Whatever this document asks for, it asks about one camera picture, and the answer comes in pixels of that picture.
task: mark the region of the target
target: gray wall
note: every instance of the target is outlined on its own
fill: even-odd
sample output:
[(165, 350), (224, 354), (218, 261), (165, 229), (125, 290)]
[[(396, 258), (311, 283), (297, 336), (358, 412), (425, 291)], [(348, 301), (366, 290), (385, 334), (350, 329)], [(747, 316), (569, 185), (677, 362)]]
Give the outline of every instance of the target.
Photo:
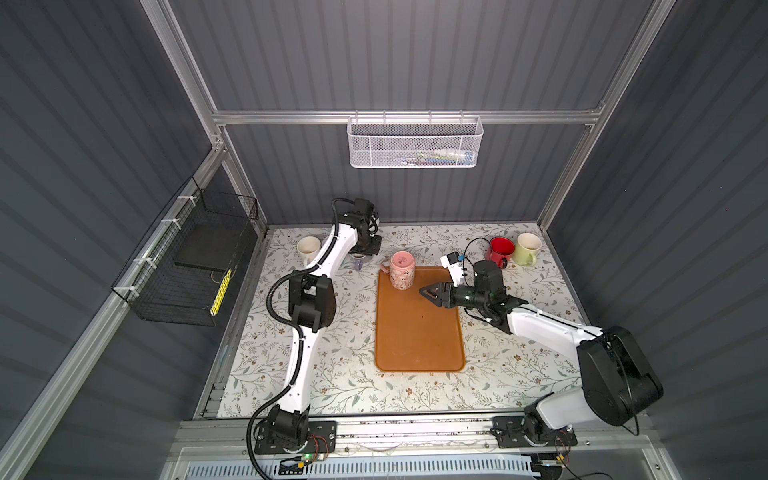
[(768, 456), (768, 3), (679, 0), (549, 231), (589, 318), (664, 383), (684, 478)]
[[(138, 2), (0, 2), (0, 78), (2, 445), (210, 144)], [(220, 334), (127, 319), (30, 477), (156, 467)]]
[[(171, 4), (220, 110), (363, 111), (596, 107), (650, 2)], [(389, 222), (535, 219), (582, 131), (486, 126), (477, 167), (405, 172), (352, 169), (343, 127), (230, 128), (273, 224), (327, 223), (339, 195)]]

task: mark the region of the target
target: floral tablecloth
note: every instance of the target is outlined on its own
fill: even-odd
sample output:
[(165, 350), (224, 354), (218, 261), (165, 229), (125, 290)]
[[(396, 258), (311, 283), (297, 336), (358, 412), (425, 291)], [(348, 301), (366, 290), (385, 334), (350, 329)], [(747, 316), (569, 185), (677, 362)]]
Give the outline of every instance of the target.
[[(382, 227), (382, 248), (361, 271), (351, 257), (333, 279), (336, 318), (320, 341), (313, 364), (311, 413), (478, 410), (527, 405), (546, 393), (580, 382), (578, 367), (532, 340), (508, 336), (461, 310), (466, 367), (458, 373), (384, 373), (374, 363), (376, 279), (379, 264), (407, 250), (417, 265), (439, 265), (442, 255), (463, 252), (475, 237), (516, 239), (522, 232), (541, 236), (535, 223)], [(306, 235), (324, 238), (328, 229), (277, 229), (269, 245), (253, 305), (227, 381), (219, 417), (250, 416), (283, 386), (290, 351), (290, 329), (272, 320), (264, 298), (270, 286), (300, 267), (296, 242)], [(474, 242), (469, 260), (480, 260), (487, 244)], [(513, 263), (504, 270), (509, 293), (542, 310), (581, 322), (565, 281), (544, 245), (538, 264)], [(274, 306), (287, 315), (287, 286)]]

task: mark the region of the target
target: red mug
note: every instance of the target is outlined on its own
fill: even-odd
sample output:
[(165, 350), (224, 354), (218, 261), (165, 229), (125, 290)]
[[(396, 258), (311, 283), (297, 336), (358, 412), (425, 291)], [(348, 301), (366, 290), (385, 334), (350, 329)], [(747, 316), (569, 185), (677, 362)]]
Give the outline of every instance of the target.
[(504, 237), (494, 237), (491, 240), (491, 248), (488, 249), (486, 260), (490, 260), (499, 268), (507, 268), (507, 262), (515, 251), (515, 244), (512, 240)]

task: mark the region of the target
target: brown tray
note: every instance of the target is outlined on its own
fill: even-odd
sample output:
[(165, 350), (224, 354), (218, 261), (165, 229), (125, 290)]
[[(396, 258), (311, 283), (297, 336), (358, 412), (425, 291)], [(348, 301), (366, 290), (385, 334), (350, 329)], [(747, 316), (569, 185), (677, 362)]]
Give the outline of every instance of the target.
[(379, 272), (376, 307), (376, 366), (383, 372), (458, 372), (464, 341), (458, 309), (438, 308), (419, 294), (423, 286), (450, 282), (440, 266), (416, 267), (413, 286), (397, 290)]

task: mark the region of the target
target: white mug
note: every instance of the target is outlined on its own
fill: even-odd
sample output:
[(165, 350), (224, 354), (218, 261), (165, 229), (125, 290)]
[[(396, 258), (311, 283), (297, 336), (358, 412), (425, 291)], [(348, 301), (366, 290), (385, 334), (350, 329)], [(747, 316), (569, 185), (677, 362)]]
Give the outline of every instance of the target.
[(541, 239), (533, 233), (520, 233), (512, 259), (520, 266), (534, 266), (541, 250)]
[(320, 251), (320, 239), (317, 237), (304, 237), (296, 244), (296, 249), (299, 251), (301, 261), (304, 266), (307, 266), (315, 260), (317, 252)]

